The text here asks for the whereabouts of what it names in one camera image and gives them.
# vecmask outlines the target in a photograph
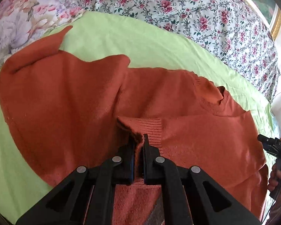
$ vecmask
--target green bed sheet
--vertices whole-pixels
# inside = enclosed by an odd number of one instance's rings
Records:
[[[84,61],[125,54],[131,59],[129,66],[134,68],[194,71],[216,86],[225,86],[243,109],[251,111],[259,133],[273,136],[266,98],[245,78],[191,40],[140,20],[97,12],[85,13],[72,25],[61,50]],[[274,159],[267,155],[267,160],[268,166],[272,166]],[[0,213],[14,224],[50,190],[21,156],[0,108]]]

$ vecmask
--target floral fabric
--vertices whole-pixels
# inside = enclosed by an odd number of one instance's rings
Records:
[[[279,76],[274,42],[261,19],[243,0],[75,1],[85,10],[129,16],[184,35],[240,73],[272,101]],[[163,43],[171,46],[170,41]]]
[[[13,53],[39,39],[48,29],[79,18],[73,0],[3,0],[0,3],[0,67]]]

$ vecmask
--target hand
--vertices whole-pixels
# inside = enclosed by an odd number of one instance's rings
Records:
[[[278,185],[278,181],[275,178],[281,179],[281,171],[277,170],[276,164],[273,165],[272,172],[271,172],[270,178],[269,178],[268,190],[270,192],[272,192]],[[281,201],[281,190],[280,190],[277,200]]]

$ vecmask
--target metal rivet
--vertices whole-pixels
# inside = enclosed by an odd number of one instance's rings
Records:
[[[86,167],[85,166],[79,166],[77,167],[77,172],[78,173],[84,173],[86,171]]]
[[[155,161],[158,163],[163,163],[163,162],[165,162],[165,159],[163,157],[156,157]]]
[[[201,169],[200,169],[198,166],[193,166],[193,167],[191,168],[191,171],[192,171],[193,173],[199,173],[199,172],[201,171]]]
[[[122,158],[119,157],[119,156],[115,156],[115,157],[112,158],[113,162],[120,162],[121,160],[122,160]]]

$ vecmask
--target orange fabric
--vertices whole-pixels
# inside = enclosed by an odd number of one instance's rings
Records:
[[[112,157],[143,134],[177,165],[198,165],[261,216],[267,166],[250,112],[223,87],[185,70],[128,68],[129,58],[91,63],[59,51],[70,27],[11,56],[0,72],[0,104],[31,168],[55,186],[77,166]],[[113,224],[142,225],[159,187],[117,186]]]

